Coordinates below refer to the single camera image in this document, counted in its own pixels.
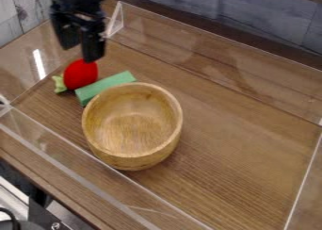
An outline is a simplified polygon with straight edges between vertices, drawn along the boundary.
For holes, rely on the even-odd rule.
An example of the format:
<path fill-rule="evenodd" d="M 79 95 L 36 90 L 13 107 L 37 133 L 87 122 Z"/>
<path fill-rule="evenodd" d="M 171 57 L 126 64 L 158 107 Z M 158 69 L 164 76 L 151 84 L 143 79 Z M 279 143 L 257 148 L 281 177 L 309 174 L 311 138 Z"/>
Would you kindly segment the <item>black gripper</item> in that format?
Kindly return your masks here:
<path fill-rule="evenodd" d="M 64 50 L 79 45 L 80 25 L 82 55 L 87 63 L 104 56 L 106 24 L 100 3 L 103 0 L 51 0 L 50 15 L 54 32 Z"/>

